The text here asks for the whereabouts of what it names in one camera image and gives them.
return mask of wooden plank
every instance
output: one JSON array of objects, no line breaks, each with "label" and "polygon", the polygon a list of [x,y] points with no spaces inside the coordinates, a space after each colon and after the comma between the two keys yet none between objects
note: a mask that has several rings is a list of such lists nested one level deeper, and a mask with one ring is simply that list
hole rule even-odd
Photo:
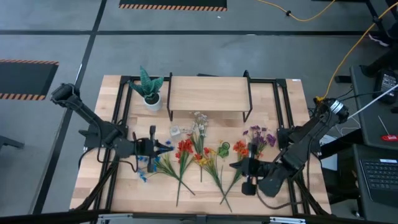
[{"label": "wooden plank", "polygon": [[172,111],[249,111],[244,77],[172,77]]},{"label": "wooden plank", "polygon": [[[112,116],[114,101],[118,92],[120,76],[105,76],[101,86],[96,113],[100,112],[103,119],[109,120]],[[293,112],[295,125],[301,125],[308,121],[307,105],[300,81],[287,80],[290,106]],[[160,90],[163,102],[167,99],[168,83],[165,82]],[[233,145],[236,141],[244,139],[242,132],[252,125],[266,126],[271,134],[276,133],[278,128],[277,115],[275,110],[274,94],[271,84],[252,83],[253,111],[248,121],[243,123],[242,114],[238,112],[209,112],[208,136],[205,139],[206,147],[217,147],[220,139],[228,141]],[[285,111],[283,100],[282,111]],[[151,112],[136,92],[132,94],[130,114],[127,120],[129,125],[129,138],[131,132],[135,131],[138,138],[148,137],[149,126],[156,125],[155,138],[160,142],[170,139],[169,128],[179,125],[181,128],[189,127],[192,124],[193,115],[187,112],[175,112],[174,121],[169,121],[165,107],[158,112]],[[264,150],[264,161],[271,161],[279,153],[278,146],[267,146]],[[175,170],[178,172],[178,163],[174,158],[175,152],[171,152],[171,158]],[[236,153],[230,149],[230,154],[225,159],[218,159],[218,167],[223,167],[223,188],[226,189],[231,183],[235,170],[229,167],[229,163],[235,162]],[[127,161],[135,164],[135,158],[130,157]],[[83,159],[75,191],[70,207],[74,208],[82,203],[88,193],[93,189],[101,170],[101,164],[96,161],[96,151],[92,151]],[[211,176],[203,172],[203,181],[200,182],[200,169],[192,164],[183,177],[183,181],[196,193],[193,196],[185,188],[181,188],[180,202],[175,206],[177,198],[177,181],[171,177],[156,174],[144,183],[137,174],[133,173],[128,164],[120,164],[118,178],[112,203],[114,212],[147,212],[147,213],[206,213],[206,214],[231,214],[225,202],[220,205],[222,194],[214,184]],[[314,157],[310,160],[310,191],[320,205],[330,212],[330,205],[323,181],[321,165]],[[291,207],[280,210],[271,210],[263,206],[256,196],[245,196],[241,193],[241,179],[228,194],[228,201],[235,215],[291,215]],[[105,187],[101,208],[104,207],[108,186]],[[286,182],[283,184],[279,194],[275,198],[261,197],[269,205],[281,205],[289,201],[289,191]],[[300,200],[299,190],[296,188],[296,195]]]}]

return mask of yellow cable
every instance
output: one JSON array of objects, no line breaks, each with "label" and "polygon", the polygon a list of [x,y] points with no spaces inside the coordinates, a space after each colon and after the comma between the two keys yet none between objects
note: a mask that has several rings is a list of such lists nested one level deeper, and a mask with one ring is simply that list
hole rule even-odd
[{"label": "yellow cable", "polygon": [[[398,5],[398,2],[395,3],[395,4],[393,4],[392,6],[390,6],[388,9],[386,9],[386,10],[379,16],[379,19],[381,19],[384,15],[386,15],[387,12],[389,12],[393,7],[395,7],[395,6],[397,6],[397,5]],[[374,25],[376,25],[376,24],[375,24],[375,23],[372,23],[372,25],[367,29],[367,31],[362,35],[362,37],[357,41],[357,43],[356,43],[356,44],[349,50],[349,52],[344,56],[343,60],[342,60],[342,61],[340,62],[340,64],[337,66],[335,72],[333,73],[333,75],[332,75],[331,78],[330,78],[329,85],[328,85],[328,88],[326,89],[325,95],[323,95],[323,97],[319,97],[319,96],[316,97],[316,99],[317,99],[318,102],[319,102],[319,101],[322,101],[323,99],[326,98],[326,96],[327,96],[328,93],[329,93],[329,89],[330,89],[331,83],[333,82],[333,79],[334,79],[334,77],[335,77],[336,74],[337,74],[337,71],[338,71],[338,70],[340,69],[340,67],[344,64],[345,60],[346,60],[347,57],[350,55],[350,53],[355,49],[355,47],[363,40],[363,38],[365,37],[365,35],[374,27]]]},{"label": "yellow cable", "polygon": [[[265,3],[265,4],[268,4],[268,5],[270,5],[270,6],[275,6],[275,7],[277,7],[278,9],[280,9],[280,10],[282,10],[282,11],[284,11],[284,12],[287,12],[287,10],[285,10],[284,8],[278,6],[277,4],[274,4],[274,3],[271,3],[271,2],[267,2],[267,1],[263,1],[263,0],[257,0],[257,1],[262,2],[262,3]],[[290,13],[289,16],[291,16],[293,19],[295,19],[295,20],[297,20],[297,21],[300,21],[300,22],[308,22],[308,21],[311,21],[311,20],[315,19],[316,17],[320,16],[322,13],[324,13],[335,1],[336,1],[336,0],[333,0],[331,3],[329,3],[329,5],[328,5],[326,8],[324,8],[324,9],[323,9],[322,11],[320,11],[318,14],[316,14],[315,16],[313,16],[313,17],[311,17],[311,18],[309,18],[309,19],[299,19],[299,18],[295,17],[292,13]]]}]

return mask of potted plant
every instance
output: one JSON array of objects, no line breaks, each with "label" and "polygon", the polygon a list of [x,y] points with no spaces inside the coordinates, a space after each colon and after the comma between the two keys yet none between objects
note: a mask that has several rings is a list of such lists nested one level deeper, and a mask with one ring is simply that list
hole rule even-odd
[{"label": "potted plant", "polygon": [[158,111],[162,108],[162,98],[159,95],[159,90],[163,85],[163,77],[151,80],[142,66],[140,66],[140,72],[141,85],[136,85],[133,82],[129,82],[129,85],[144,98],[144,103],[148,110]]}]

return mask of black mat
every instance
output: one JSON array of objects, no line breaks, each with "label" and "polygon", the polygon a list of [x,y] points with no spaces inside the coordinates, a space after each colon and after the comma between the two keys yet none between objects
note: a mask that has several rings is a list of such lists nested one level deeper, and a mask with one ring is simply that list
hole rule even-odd
[{"label": "black mat", "polygon": [[0,59],[0,99],[44,100],[58,62]]},{"label": "black mat", "polygon": [[122,9],[226,11],[226,0],[120,0]]}]

